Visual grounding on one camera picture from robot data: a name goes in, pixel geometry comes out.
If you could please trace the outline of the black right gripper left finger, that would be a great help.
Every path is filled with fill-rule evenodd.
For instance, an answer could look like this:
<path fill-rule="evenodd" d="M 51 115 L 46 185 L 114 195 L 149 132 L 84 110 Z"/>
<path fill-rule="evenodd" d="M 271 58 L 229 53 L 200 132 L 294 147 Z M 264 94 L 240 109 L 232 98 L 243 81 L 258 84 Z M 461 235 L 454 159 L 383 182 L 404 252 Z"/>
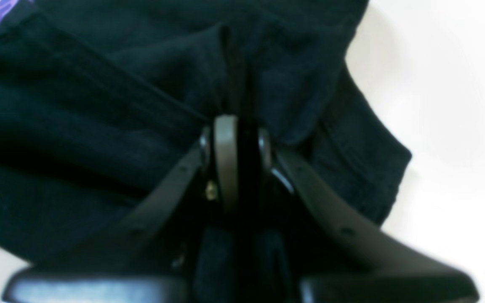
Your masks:
<path fill-rule="evenodd" d="M 119 223 L 54 259 L 15 274 L 8 282 L 6 303 L 185 303 L 183 278 L 158 274 L 127 275 L 124 269 L 157 238 L 189 189 L 216 177 L 216 200 L 228 213 L 239 201 L 238 118 L 216 117 L 196 146 L 163 181 Z"/>

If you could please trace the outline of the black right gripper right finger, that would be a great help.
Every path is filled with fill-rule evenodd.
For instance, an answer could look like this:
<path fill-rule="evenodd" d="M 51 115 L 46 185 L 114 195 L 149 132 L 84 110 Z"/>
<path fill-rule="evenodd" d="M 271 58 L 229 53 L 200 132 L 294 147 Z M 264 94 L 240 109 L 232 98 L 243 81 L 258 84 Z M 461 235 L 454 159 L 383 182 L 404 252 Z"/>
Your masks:
<path fill-rule="evenodd" d="M 256 302 L 476 303 L 464 272 L 387 236 L 266 129 L 239 123 L 240 200 L 256 249 Z"/>

